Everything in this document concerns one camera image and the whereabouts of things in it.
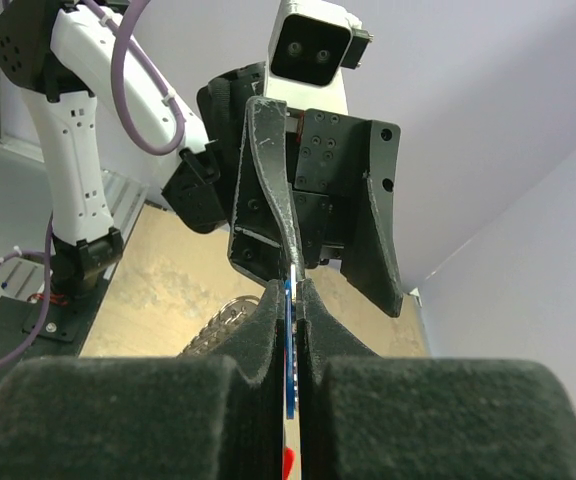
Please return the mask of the blue key tag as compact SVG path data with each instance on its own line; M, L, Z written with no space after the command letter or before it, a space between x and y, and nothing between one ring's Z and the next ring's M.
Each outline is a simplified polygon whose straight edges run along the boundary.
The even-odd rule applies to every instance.
M292 420L297 411L298 376L295 347L295 312L293 288L290 280L284 283L285 322L284 322L284 393L286 419Z

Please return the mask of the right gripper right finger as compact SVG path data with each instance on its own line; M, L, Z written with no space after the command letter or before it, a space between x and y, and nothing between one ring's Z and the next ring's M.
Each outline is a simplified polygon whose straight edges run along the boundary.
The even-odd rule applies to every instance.
M576 479L576 413L526 360L386 358L297 290L306 479Z

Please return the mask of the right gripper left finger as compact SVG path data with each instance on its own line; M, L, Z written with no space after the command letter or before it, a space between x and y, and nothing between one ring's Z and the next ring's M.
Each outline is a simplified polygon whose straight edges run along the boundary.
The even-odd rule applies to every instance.
M29 360L0 382L0 479L278 479L284 287L203 355Z

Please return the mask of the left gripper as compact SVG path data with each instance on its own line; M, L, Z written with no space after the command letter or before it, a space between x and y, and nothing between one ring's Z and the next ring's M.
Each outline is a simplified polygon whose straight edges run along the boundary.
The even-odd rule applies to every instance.
M341 273L348 283L397 318L402 285L393 209L400 128L319 110L303 112L293 196L286 120L283 101L253 96L246 102L230 222L231 265L261 285L286 278L299 282L305 279L305 265L314 268L338 259L344 248Z

